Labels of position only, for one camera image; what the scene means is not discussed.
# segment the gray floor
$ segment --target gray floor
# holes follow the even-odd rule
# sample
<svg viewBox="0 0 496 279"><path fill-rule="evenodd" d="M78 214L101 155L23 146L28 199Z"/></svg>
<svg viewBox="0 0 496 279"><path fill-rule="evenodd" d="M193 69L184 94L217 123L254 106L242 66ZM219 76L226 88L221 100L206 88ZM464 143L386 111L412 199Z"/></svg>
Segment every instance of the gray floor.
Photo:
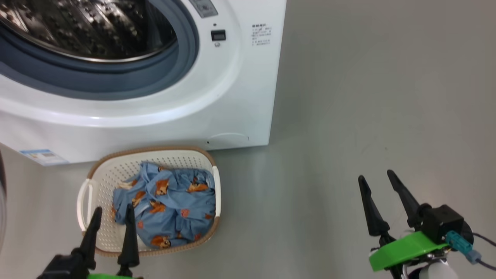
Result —
<svg viewBox="0 0 496 279"><path fill-rule="evenodd" d="M357 177L393 236L420 202L449 204L496 239L494 1L289 0L271 143L213 152L223 210L195 250L143 258L146 278L389 278L372 273ZM34 278L81 239L75 197L91 163L43 168L2 148L8 227L0 278ZM487 262L496 249L476 241ZM99 272L115 259L97 258ZM460 254L460 278L494 278Z"/></svg>

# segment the green bracket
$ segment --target green bracket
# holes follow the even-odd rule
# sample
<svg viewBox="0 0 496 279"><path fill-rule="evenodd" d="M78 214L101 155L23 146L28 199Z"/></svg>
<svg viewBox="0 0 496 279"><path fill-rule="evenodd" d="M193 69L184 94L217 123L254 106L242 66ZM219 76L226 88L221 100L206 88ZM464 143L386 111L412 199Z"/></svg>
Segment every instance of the green bracket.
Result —
<svg viewBox="0 0 496 279"><path fill-rule="evenodd" d="M369 262L377 272L446 246L446 243L435 244L418 231L382 246L369 257Z"/></svg>

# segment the blue connector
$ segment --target blue connector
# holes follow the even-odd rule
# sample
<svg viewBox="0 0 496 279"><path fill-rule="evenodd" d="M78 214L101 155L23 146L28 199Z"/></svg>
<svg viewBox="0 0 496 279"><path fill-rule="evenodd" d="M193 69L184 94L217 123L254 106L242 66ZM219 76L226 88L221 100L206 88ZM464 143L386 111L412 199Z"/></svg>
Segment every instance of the blue connector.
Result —
<svg viewBox="0 0 496 279"><path fill-rule="evenodd" d="M473 250L472 244L455 231L449 231L446 234L445 241L451 248L460 251L472 265L476 264L482 258L481 253Z"/></svg>
<svg viewBox="0 0 496 279"><path fill-rule="evenodd" d="M460 251L463 255L467 256L467 254L472 251L472 244L470 244L465 238L459 235L457 232L451 230L446 234L446 243L452 248Z"/></svg>

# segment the blue cloth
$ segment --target blue cloth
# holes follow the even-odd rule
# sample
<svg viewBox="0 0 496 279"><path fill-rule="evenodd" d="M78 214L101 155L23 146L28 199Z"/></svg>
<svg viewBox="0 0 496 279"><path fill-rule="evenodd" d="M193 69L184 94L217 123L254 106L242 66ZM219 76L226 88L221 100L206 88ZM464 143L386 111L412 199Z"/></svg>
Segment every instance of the blue cloth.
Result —
<svg viewBox="0 0 496 279"><path fill-rule="evenodd" d="M215 186L210 172L162 169L143 162L129 178L132 188L114 190L112 211L124 224L127 204L134 206L136 232L153 248L180 246L200 239L215 216Z"/></svg>

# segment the white washing machine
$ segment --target white washing machine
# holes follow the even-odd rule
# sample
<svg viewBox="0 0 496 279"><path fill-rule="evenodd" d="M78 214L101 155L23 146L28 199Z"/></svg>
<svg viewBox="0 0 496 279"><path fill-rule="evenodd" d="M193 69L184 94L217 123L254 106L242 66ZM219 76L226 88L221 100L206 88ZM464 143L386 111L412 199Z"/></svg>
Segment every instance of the white washing machine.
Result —
<svg viewBox="0 0 496 279"><path fill-rule="evenodd" d="M50 165L266 145L286 0L0 0L0 142Z"/></svg>

